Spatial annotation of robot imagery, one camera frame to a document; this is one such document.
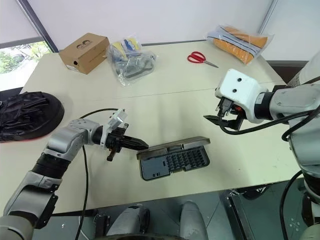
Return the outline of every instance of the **black cable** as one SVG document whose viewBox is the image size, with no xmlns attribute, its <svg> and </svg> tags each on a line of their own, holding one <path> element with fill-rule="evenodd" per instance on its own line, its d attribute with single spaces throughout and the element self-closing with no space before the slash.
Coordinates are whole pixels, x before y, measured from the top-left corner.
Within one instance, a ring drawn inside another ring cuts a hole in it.
<svg viewBox="0 0 320 240">
<path fill-rule="evenodd" d="M 279 214 L 280 214 L 280 222 L 281 222 L 281 229 L 282 229 L 282 235 L 284 240 L 289 240 L 288 238 L 288 233 L 287 233 L 287 229 L 286 229 L 286 224 L 285 224 L 285 219 L 284 219 L 284 204 L 285 204 L 285 199 L 287 196 L 287 193 L 289 191 L 289 188 L 291 187 L 292 183 L 297 179 L 297 177 L 299 177 L 302 174 L 302 171 L 298 171 L 291 179 L 290 181 L 287 183 L 287 185 L 285 186 L 282 196 L 281 196 L 281 200 L 280 200 L 280 207 L 279 207 Z"/>
<path fill-rule="evenodd" d="M 293 127 L 289 128 L 287 131 L 285 131 L 284 134 L 282 134 L 281 136 L 282 140 L 288 142 L 289 141 L 288 136 L 290 134 L 292 134 L 294 131 L 301 128 L 302 126 L 306 125 L 308 122 L 314 119 L 319 113 L 320 113 L 320 105 L 315 110 L 313 110 L 308 117 L 306 117 L 301 122 L 297 123 Z"/>
<path fill-rule="evenodd" d="M 255 127 L 251 127 L 251 128 L 247 128 L 247 129 L 239 130 L 239 131 L 230 131 L 230 130 L 226 129 L 223 126 L 222 117 L 219 117 L 219 126 L 220 126 L 221 130 L 224 131 L 226 134 L 241 135 L 241 134 L 252 133 L 252 132 L 255 132 L 255 131 L 258 131 L 258 130 L 269 128 L 269 127 L 277 125 L 277 124 L 285 123 L 285 122 L 287 122 L 289 120 L 306 116 L 306 115 L 308 115 L 308 114 L 310 114 L 312 112 L 313 112 L 313 110 L 298 112 L 298 113 L 295 113 L 295 114 L 292 114 L 292 115 L 289 115 L 289 116 L 281 117 L 281 118 L 279 118 L 277 120 L 273 120 L 273 121 L 267 122 L 265 124 L 261 124 L 261 125 L 255 126 Z"/>
<path fill-rule="evenodd" d="M 103 109 L 89 112 L 89 113 L 81 116 L 80 118 L 83 119 L 83 118 L 88 117 L 91 114 L 95 114 L 95 113 L 102 112 L 102 111 L 117 111 L 117 110 L 118 110 L 117 108 L 103 108 Z M 87 162 L 87 154 L 86 154 L 85 146 L 82 146 L 82 150 L 83 150 L 84 168 L 85 168 L 85 196 L 84 196 L 84 202 L 83 202 L 80 223 L 79 223 L 78 230 L 77 230 L 75 238 L 74 238 L 75 240 L 78 240 L 81 229 L 82 229 L 82 225 L 84 223 L 85 214 L 86 214 L 86 207 L 87 207 L 87 200 L 88 200 L 88 192 L 89 192 L 89 173 L 88 173 L 88 162 Z"/>
</svg>

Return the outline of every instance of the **red scissors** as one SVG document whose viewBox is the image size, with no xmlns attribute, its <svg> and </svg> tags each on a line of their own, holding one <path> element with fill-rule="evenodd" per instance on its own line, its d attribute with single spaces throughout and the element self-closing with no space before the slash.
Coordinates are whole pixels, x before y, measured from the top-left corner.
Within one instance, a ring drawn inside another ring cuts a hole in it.
<svg viewBox="0 0 320 240">
<path fill-rule="evenodd" d="M 187 58 L 190 63 L 194 64 L 208 64 L 212 67 L 219 68 L 217 65 L 214 65 L 212 62 L 206 60 L 205 55 L 199 51 L 193 51 Z"/>
</svg>

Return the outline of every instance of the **clear plastic bag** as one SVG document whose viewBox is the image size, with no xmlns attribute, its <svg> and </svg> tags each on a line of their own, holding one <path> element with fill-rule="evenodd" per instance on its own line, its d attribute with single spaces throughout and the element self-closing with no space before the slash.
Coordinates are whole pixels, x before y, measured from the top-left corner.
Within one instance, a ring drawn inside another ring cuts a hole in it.
<svg viewBox="0 0 320 240">
<path fill-rule="evenodd" d="M 273 37 L 249 34 L 233 26 L 219 25 L 214 31 L 208 32 L 206 39 L 248 64 L 264 51 Z"/>
<path fill-rule="evenodd" d="M 152 73 L 156 58 L 153 52 L 143 50 L 134 37 L 114 42 L 107 49 L 107 59 L 123 86 L 129 86 L 137 78 Z"/>
</svg>

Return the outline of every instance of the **cardboard box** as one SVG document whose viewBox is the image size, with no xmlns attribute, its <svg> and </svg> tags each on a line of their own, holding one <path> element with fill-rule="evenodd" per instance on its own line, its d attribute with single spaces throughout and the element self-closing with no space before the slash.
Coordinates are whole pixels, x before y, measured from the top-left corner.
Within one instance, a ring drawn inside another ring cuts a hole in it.
<svg viewBox="0 0 320 240">
<path fill-rule="evenodd" d="M 105 60 L 108 46 L 106 36 L 87 33 L 59 52 L 59 55 L 68 69 L 88 74 Z"/>
</svg>

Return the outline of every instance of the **tree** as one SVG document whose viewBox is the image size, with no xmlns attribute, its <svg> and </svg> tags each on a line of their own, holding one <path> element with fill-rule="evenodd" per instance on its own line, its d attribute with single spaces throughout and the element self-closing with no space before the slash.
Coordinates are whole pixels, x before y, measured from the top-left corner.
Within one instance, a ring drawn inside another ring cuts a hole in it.
<svg viewBox="0 0 320 240">
<path fill-rule="evenodd" d="M 0 51 L 0 74 L 9 73 L 19 66 L 20 62 L 10 54 Z"/>
<path fill-rule="evenodd" d="M 39 41 L 29 44 L 22 44 L 19 46 L 14 46 L 11 49 L 19 50 L 27 59 L 39 61 L 44 54 L 51 53 L 46 42 Z"/>
</svg>

